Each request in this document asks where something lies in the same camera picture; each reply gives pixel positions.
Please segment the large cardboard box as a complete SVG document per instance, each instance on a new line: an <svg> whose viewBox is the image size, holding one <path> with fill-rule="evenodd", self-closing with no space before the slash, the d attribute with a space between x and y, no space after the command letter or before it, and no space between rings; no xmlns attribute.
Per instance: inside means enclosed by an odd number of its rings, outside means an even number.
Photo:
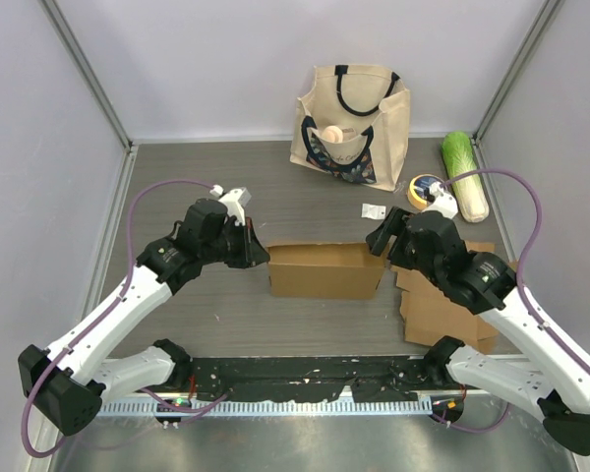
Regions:
<svg viewBox="0 0 590 472"><path fill-rule="evenodd" d="M365 243L292 243L268 247L271 294L283 298L369 300L385 263Z"/></svg>

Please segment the small cardboard box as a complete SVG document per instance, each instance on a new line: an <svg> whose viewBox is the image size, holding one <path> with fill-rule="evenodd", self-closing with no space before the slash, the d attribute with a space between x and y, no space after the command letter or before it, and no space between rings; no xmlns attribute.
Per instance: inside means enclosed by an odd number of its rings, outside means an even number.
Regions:
<svg viewBox="0 0 590 472"><path fill-rule="evenodd" d="M418 270L396 265L390 269L401 290L399 314L407 342L434 346L442 337L450 336L484 354L494 352L499 332L493 326L448 300Z"/></svg>

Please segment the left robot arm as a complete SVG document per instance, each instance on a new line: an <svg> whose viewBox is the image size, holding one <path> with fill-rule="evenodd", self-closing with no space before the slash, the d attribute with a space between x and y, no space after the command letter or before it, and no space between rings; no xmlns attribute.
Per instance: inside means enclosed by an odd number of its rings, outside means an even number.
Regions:
<svg viewBox="0 0 590 472"><path fill-rule="evenodd" d="M83 430L101 406L148 386L182 390L192 359L168 339L125 359L110 353L137 324L205 266L246 269L269 260L245 206L251 195L235 188L199 199L173 231L149 243L119 286L85 319L47 348L27 347L18 364L24 394L66 437Z"/></svg>

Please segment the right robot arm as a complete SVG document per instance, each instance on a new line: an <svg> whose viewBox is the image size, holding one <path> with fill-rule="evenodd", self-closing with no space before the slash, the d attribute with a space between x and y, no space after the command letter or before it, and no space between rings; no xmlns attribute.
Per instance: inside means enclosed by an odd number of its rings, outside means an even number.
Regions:
<svg viewBox="0 0 590 472"><path fill-rule="evenodd" d="M467 249L452 219L436 210L391 209L366 238L374 256L417 270L454 304L496 328L534 365L496 361L450 336L427 355L429 384L475 386L526 411L560 445L590 455L590 354L537 303L500 257Z"/></svg>

